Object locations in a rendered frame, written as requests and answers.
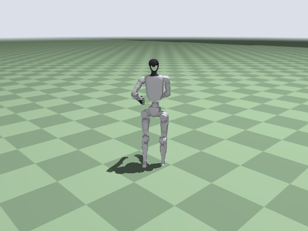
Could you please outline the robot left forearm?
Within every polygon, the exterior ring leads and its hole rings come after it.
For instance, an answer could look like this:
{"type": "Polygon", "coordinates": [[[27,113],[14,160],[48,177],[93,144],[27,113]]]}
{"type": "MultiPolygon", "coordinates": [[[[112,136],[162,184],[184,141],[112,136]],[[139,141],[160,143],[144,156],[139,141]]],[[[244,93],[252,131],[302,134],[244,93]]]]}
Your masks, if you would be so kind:
{"type": "MultiPolygon", "coordinates": [[[[133,96],[132,96],[133,97],[133,96]]],[[[138,95],[137,97],[133,97],[134,99],[136,99],[137,101],[141,100],[142,101],[142,97],[140,97],[140,95],[138,95]]]]}

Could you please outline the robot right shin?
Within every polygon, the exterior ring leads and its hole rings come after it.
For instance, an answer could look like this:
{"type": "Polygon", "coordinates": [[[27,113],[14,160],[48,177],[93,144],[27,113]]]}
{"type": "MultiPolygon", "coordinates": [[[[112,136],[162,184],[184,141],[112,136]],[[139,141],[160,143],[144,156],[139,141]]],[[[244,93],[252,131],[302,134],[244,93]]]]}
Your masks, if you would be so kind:
{"type": "Polygon", "coordinates": [[[161,163],[165,164],[165,155],[167,152],[167,138],[164,139],[164,145],[160,144],[161,163]]]}

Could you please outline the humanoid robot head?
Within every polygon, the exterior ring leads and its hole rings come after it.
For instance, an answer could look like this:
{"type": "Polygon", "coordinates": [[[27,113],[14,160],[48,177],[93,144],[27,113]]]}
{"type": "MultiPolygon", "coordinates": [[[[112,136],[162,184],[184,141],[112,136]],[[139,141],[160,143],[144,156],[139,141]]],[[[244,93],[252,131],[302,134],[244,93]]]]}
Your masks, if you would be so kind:
{"type": "Polygon", "coordinates": [[[152,71],[152,73],[149,75],[150,77],[151,76],[159,76],[158,74],[157,74],[157,70],[158,70],[158,67],[159,67],[159,62],[156,60],[156,59],[151,59],[150,61],[149,61],[149,66],[150,66],[150,69],[151,69],[151,71],[152,71]],[[157,69],[155,70],[155,71],[153,71],[152,69],[151,69],[151,66],[152,67],[155,67],[157,65],[157,69]]]}

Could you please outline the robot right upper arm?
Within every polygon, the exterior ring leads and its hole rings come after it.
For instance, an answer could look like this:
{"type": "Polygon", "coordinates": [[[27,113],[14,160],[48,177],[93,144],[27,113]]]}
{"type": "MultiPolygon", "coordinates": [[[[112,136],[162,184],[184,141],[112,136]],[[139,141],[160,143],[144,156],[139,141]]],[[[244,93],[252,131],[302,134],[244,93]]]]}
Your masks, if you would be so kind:
{"type": "Polygon", "coordinates": [[[168,97],[170,96],[170,78],[169,76],[162,76],[163,81],[165,82],[165,89],[164,96],[168,97]]]}

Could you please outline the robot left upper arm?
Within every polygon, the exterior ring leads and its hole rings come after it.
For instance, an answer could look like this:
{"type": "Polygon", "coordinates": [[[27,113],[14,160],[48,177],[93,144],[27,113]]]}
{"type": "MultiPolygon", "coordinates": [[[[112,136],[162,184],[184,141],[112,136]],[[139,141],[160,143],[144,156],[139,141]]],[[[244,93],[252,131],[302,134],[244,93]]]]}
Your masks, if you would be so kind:
{"type": "Polygon", "coordinates": [[[146,77],[140,77],[137,84],[134,87],[134,90],[131,93],[131,96],[137,97],[138,96],[138,90],[141,88],[142,84],[145,83],[145,78],[146,77]]]}

